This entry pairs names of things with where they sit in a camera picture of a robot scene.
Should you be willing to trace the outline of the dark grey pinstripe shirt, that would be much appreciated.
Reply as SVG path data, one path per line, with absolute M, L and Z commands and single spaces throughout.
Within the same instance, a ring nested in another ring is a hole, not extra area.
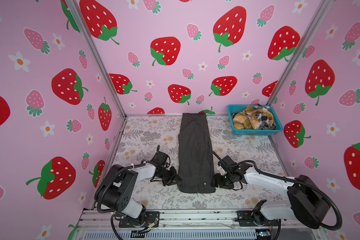
M 213 148 L 205 113 L 183 114 L 179 142 L 178 189 L 187 194 L 211 194 L 216 188 Z

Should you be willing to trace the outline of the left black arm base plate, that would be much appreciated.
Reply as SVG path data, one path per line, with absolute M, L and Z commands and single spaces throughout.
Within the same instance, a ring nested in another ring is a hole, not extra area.
M 119 228 L 155 228 L 159 226 L 160 212 L 143 211 L 136 219 L 125 216 L 119 222 Z

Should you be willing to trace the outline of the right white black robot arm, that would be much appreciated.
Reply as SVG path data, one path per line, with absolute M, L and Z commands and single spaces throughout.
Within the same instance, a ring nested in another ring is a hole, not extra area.
M 221 170 L 215 174 L 211 185 L 216 188 L 235 190 L 235 183 L 255 185 L 286 198 L 284 201 L 259 201 L 244 221 L 263 226 L 273 220 L 296 220 L 311 229 L 322 227 L 331 205 L 316 191 L 316 185 L 306 176 L 287 178 L 261 171 L 254 161 L 235 163 L 229 156 L 218 158 Z

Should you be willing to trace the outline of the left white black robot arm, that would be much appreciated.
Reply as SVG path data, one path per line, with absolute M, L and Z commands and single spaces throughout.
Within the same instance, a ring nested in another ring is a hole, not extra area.
M 170 163 L 169 155 L 157 149 L 150 161 L 128 167 L 113 165 L 95 193 L 98 213 L 115 213 L 143 222 L 146 207 L 132 199 L 135 184 L 145 179 L 154 182 L 155 178 L 164 186 L 181 183 L 181 177 Z

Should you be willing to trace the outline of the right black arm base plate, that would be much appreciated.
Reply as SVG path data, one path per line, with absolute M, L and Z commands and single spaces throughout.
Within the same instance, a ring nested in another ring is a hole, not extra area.
M 265 204 L 266 200 L 261 200 L 257 203 L 252 210 L 237 211 L 237 218 L 235 222 L 238 222 L 241 227 L 273 227 L 277 226 L 278 220 L 268 220 L 261 213 L 261 207 Z

